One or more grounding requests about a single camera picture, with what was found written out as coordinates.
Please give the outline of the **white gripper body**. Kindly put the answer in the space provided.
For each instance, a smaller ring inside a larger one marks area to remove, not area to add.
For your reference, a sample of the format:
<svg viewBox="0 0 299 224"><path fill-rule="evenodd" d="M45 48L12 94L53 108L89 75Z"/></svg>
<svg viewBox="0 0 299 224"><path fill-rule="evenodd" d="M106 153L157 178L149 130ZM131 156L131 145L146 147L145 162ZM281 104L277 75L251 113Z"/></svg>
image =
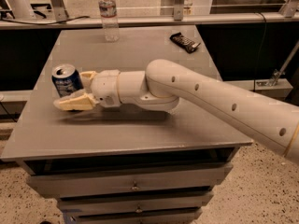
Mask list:
<svg viewBox="0 0 299 224"><path fill-rule="evenodd" d="M121 105L117 87L119 74L119 70L105 70L94 76L91 91L102 107L110 108Z"/></svg>

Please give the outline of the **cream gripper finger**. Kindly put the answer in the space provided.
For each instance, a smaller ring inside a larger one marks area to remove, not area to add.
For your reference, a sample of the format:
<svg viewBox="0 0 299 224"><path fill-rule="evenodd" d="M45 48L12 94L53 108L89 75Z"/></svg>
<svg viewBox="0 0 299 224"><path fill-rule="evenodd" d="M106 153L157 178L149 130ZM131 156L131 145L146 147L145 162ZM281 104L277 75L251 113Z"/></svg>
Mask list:
<svg viewBox="0 0 299 224"><path fill-rule="evenodd" d="M94 77L97 75L95 71L85 71L79 74L82 85L84 88L89 88Z"/></svg>
<svg viewBox="0 0 299 224"><path fill-rule="evenodd" d="M55 100L53 104L56 108L63 111L85 111L94 109L98 101L92 93L87 93L85 89L81 89Z"/></svg>

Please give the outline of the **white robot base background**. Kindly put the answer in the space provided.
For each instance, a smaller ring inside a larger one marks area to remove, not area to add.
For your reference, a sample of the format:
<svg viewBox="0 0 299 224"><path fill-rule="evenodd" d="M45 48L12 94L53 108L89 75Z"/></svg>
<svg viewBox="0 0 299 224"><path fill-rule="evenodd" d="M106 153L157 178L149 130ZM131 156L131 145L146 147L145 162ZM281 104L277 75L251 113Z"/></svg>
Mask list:
<svg viewBox="0 0 299 224"><path fill-rule="evenodd" d="M16 19L34 20L36 15L30 0L7 0Z"/></svg>

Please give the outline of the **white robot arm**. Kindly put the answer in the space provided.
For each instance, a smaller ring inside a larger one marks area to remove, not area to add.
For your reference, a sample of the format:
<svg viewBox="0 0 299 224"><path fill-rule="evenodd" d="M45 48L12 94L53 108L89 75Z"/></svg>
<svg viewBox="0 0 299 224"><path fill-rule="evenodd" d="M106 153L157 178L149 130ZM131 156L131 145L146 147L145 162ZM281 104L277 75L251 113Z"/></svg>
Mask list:
<svg viewBox="0 0 299 224"><path fill-rule="evenodd" d="M144 71L105 70L79 74L83 86L53 104L60 110L92 110L97 105L137 105L168 111L183 98L225 121L285 159L299 163L299 107L247 91L158 59Z"/></svg>

